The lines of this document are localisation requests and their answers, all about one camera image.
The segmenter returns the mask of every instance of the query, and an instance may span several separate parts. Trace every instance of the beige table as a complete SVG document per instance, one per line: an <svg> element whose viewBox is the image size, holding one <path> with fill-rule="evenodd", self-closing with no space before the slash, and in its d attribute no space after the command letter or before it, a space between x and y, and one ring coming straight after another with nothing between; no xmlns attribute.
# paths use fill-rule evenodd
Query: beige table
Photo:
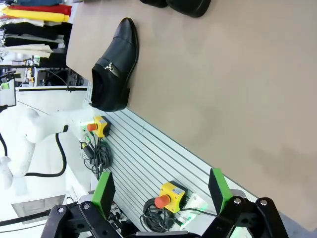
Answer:
<svg viewBox="0 0 317 238"><path fill-rule="evenodd" d="M193 19L137 0L83 3L67 65L91 68L131 17L129 109L309 230L317 227L317 1L212 0Z"/></svg>

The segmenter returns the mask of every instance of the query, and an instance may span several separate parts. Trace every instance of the folded clothes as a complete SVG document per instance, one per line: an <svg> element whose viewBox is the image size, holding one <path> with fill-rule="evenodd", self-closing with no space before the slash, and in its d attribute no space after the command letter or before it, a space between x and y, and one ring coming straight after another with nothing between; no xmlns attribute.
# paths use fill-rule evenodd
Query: folded clothes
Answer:
<svg viewBox="0 0 317 238"><path fill-rule="evenodd" d="M21 6L53 6L62 3L62 0L17 0Z"/></svg>
<svg viewBox="0 0 317 238"><path fill-rule="evenodd" d="M25 40L33 40L33 41L47 41L47 42L55 42L55 43L64 43L64 36L63 35L58 35L58 37L55 40L50 40L42 37L37 37L37 36L32 36L29 34L22 34L22 35L14 35L14 34L6 34L5 38L7 37L13 37L13 38L18 38L18 39L25 39Z"/></svg>
<svg viewBox="0 0 317 238"><path fill-rule="evenodd" d="M15 52L20 54L40 56L49 58L53 52L49 46L41 45L26 45L26 46L13 46L13 47L0 47L2 52Z"/></svg>
<svg viewBox="0 0 317 238"><path fill-rule="evenodd" d="M64 15L71 15L71 6L60 4L55 6L17 6L12 5L9 6L10 9L15 10L24 10L24 11L45 11L45 12L54 12L61 13Z"/></svg>
<svg viewBox="0 0 317 238"><path fill-rule="evenodd" d="M35 40L27 40L15 37L6 37L4 40L4 45L7 47L10 46L23 46L23 45L34 45L34 44L45 44L49 46L51 49L57 49L57 42L49 42L49 41L35 41Z"/></svg>
<svg viewBox="0 0 317 238"><path fill-rule="evenodd" d="M62 22L60 25L56 26L44 26L44 28L52 28L58 32L59 35L64 36L64 43L66 47L68 47L69 39L70 39L70 33L72 29L73 24Z"/></svg>
<svg viewBox="0 0 317 238"><path fill-rule="evenodd" d="M56 22L56 21L45 21L44 24L46 26L57 26L60 25L62 22Z"/></svg>
<svg viewBox="0 0 317 238"><path fill-rule="evenodd" d="M44 11L23 11L23 10L10 9L8 7L3 8L1 11L2 13L9 16L28 18L28 19L34 19L34 20L56 21L56 22L63 22L63 21L68 22L69 20L68 15L64 15L61 13L52 13L52 12L44 12Z"/></svg>
<svg viewBox="0 0 317 238"><path fill-rule="evenodd" d="M50 40L55 40L58 36L57 30L53 28L34 26L33 24L30 24L28 22L6 24L1 26L0 30L4 30L5 34L29 34L32 36L42 37Z"/></svg>
<svg viewBox="0 0 317 238"><path fill-rule="evenodd" d="M4 20L1 20L0 25L11 24L11 23L21 23L21 22L28 22L35 26L44 26L43 20L32 20L27 18L13 18L8 20L4 19Z"/></svg>

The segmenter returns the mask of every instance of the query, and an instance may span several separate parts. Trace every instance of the shoe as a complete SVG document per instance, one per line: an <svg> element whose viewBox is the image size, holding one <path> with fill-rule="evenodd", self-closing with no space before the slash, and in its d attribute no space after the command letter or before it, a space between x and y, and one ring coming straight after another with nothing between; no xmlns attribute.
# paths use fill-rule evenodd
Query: shoe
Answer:
<svg viewBox="0 0 317 238"><path fill-rule="evenodd" d="M138 61L139 41L131 18L123 19L113 40L92 69L91 106L105 112L115 112L127 106L131 73Z"/></svg>
<svg viewBox="0 0 317 238"><path fill-rule="evenodd" d="M206 13L211 0L166 0L166 2L174 10L197 18Z"/></svg>
<svg viewBox="0 0 317 238"><path fill-rule="evenodd" d="M156 6L159 8L163 8L167 6L166 0L140 0L141 2L151 5L151 6Z"/></svg>

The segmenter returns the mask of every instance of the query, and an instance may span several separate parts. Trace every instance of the red button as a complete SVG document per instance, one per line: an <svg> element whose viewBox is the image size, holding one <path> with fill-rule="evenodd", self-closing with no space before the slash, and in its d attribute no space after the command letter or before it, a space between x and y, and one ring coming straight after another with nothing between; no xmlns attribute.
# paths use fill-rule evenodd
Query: red button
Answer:
<svg viewBox="0 0 317 238"><path fill-rule="evenodd" d="M88 131L93 131L93 130L97 130L97 128L98 128L98 125L97 124L88 124L87 125L87 130Z"/></svg>
<svg viewBox="0 0 317 238"><path fill-rule="evenodd" d="M169 203L170 203L170 197L168 195L163 195L161 197L157 197L154 201L154 204L159 209L163 209Z"/></svg>

